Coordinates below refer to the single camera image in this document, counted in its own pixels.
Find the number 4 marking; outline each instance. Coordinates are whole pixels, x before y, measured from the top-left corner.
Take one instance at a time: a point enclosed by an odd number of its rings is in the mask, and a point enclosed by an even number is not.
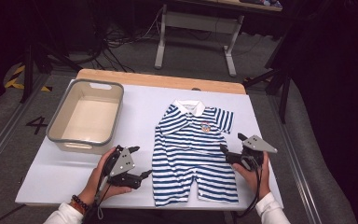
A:
[[[36,130],[34,131],[34,134],[38,134],[41,127],[47,127],[48,126],[47,124],[44,124],[43,121],[45,121],[45,118],[40,116],[37,119],[29,121],[26,124],[26,126],[36,127]]]

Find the bracelet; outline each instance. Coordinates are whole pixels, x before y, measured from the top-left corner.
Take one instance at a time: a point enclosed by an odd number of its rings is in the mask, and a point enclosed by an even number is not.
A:
[[[84,215],[90,208],[86,203],[83,203],[76,195],[72,196],[71,205],[82,215]]]

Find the person's right hand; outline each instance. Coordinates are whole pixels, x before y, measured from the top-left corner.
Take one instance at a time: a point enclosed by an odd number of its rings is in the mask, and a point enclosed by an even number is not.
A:
[[[89,176],[89,181],[87,182],[86,187],[78,195],[78,197],[83,203],[86,203],[87,205],[92,205],[92,203],[94,202],[94,196],[98,188],[98,181],[100,179],[101,172],[103,171],[103,165],[105,164],[106,160],[109,158],[109,155],[112,154],[115,150],[116,148],[114,147],[109,151],[107,151],[105,154],[103,154],[101,156],[100,161],[98,162],[97,167],[95,167],[92,170],[92,173]],[[114,195],[131,192],[131,188],[115,187],[115,186],[109,188],[109,185],[105,185],[103,192],[106,192],[105,196],[103,197],[103,199],[106,200]]]
[[[260,183],[260,193],[258,195],[258,200],[261,200],[266,196],[268,193],[271,192],[269,189],[269,154],[264,151],[264,161],[262,165],[262,176],[261,176],[261,183]],[[232,164],[232,167],[240,173],[243,178],[245,178],[246,182],[248,183],[249,187],[252,189],[254,194],[257,191],[257,178],[255,171],[248,171],[245,168],[243,168],[241,165],[234,163]]]

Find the white table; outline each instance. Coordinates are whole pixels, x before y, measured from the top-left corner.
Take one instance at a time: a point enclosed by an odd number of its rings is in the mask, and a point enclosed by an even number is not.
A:
[[[231,134],[226,134],[230,151],[241,152],[241,141],[237,133],[246,136],[261,136],[249,96],[246,94],[221,93],[210,91],[189,91],[161,87],[123,85],[124,99],[119,115],[117,132],[113,146],[139,146],[132,153],[136,167],[130,174],[139,175],[151,169],[154,128],[162,118],[168,105],[174,100],[200,100],[205,105],[217,106],[235,113]],[[78,194],[85,186],[91,170],[96,166],[99,155],[61,151],[45,138],[34,158],[16,198],[16,203],[27,205],[46,205],[69,202],[73,194]],[[243,210],[254,194],[244,179],[237,174],[239,203],[211,203],[197,198],[197,185],[191,188],[188,203],[178,203],[162,209],[205,209],[205,210]],[[270,166],[270,188],[282,204],[275,175]],[[103,202],[102,207],[115,208],[155,208],[152,191],[152,177],[142,182],[142,186],[132,193],[118,195]]]

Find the embroidered patch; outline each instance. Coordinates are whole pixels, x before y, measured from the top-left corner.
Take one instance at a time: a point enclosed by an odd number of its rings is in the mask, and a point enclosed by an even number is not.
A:
[[[211,130],[211,125],[209,125],[208,122],[202,122],[201,123],[201,129],[203,132],[208,133]]]

